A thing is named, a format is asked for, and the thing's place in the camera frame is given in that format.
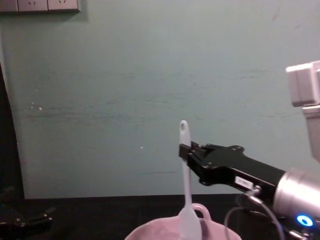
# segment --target white label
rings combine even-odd
[[[236,176],[235,177],[235,181],[236,184],[245,187],[247,189],[253,189],[254,188],[254,184],[248,180],[243,179],[242,177]]]

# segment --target led light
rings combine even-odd
[[[306,215],[299,215],[296,220],[303,226],[306,227],[311,227],[314,222],[311,220],[310,217],[306,216]]]

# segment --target white spatula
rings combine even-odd
[[[187,121],[182,120],[180,123],[180,143],[191,146],[190,130]],[[202,230],[199,218],[192,208],[192,199],[190,191],[190,168],[182,160],[182,172],[184,183],[184,208],[179,213],[180,218],[180,236],[182,240],[202,240]]]

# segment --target wall outlet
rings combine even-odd
[[[19,12],[48,11],[47,0],[18,0]]]
[[[0,12],[18,12],[17,0],[0,0]]]
[[[78,0],[48,0],[48,9],[51,11],[80,11]]]

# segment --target pink bowl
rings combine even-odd
[[[199,203],[193,203],[194,210],[200,211],[202,240],[227,240],[225,226],[211,220],[208,209]],[[125,240],[182,240],[179,236],[180,219],[178,216],[158,218],[139,226]],[[229,229],[231,240],[241,240],[240,236]]]

